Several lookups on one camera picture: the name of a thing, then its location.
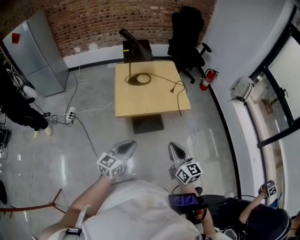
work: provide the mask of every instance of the extension cord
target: extension cord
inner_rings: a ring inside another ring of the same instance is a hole
[[[75,108],[74,107],[70,107],[70,110],[68,112],[68,114],[66,115],[66,123],[70,123],[71,121],[73,121],[74,119],[74,112],[75,112]]]

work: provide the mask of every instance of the fire extinguisher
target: fire extinguisher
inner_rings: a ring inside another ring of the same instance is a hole
[[[207,90],[208,85],[211,83],[211,81],[215,78],[216,75],[218,75],[219,72],[215,71],[214,69],[207,69],[205,72],[206,77],[203,79],[203,81],[200,84],[200,89],[205,91]]]

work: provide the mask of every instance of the concrete floor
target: concrete floor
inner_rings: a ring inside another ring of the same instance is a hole
[[[78,112],[103,108],[114,101],[115,65],[101,65],[81,70],[75,104]],[[196,70],[195,77],[200,77]],[[136,140],[138,143],[128,167],[133,177],[152,182],[171,191],[177,185],[171,181],[168,169],[168,143],[176,142],[189,149],[194,156],[195,132],[191,115],[196,123],[198,141],[195,148],[198,161],[203,169],[203,194],[225,195],[236,192],[235,174],[225,131],[209,91],[201,91],[199,84],[190,84],[185,75],[180,75],[186,84],[191,111],[162,114],[165,129],[152,133],[135,135],[130,119],[115,117],[114,103],[105,110],[78,113],[90,139],[100,156],[114,143],[122,140]],[[36,100],[45,112],[64,114],[76,87],[72,73],[66,91],[54,96]],[[51,124],[53,135],[42,132],[39,140],[33,140],[33,129],[19,126],[7,120],[12,131],[8,144],[7,160],[0,159],[0,180],[3,181],[8,204],[27,207],[47,204],[60,188],[63,194],[58,205],[66,210],[72,201],[88,188],[98,177],[97,158],[91,148],[81,124],[75,120],[72,127]],[[53,208],[31,212],[1,214],[0,234],[3,239],[31,239],[31,233],[39,236],[42,230],[57,222],[62,213]]]

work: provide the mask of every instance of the silver refrigerator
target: silver refrigerator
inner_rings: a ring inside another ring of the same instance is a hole
[[[13,43],[13,33],[19,42]],[[56,45],[44,11],[9,33],[3,43],[27,80],[43,97],[65,90],[69,69]]]

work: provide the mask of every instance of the black office chair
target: black office chair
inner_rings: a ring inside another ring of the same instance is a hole
[[[196,49],[201,29],[204,25],[201,12],[193,7],[183,6],[179,13],[172,14],[173,38],[169,40],[168,55],[172,56],[178,72],[185,73],[191,78],[191,83],[195,78],[186,70],[194,67],[200,68],[205,65],[203,53],[211,49],[204,43],[202,51]]]

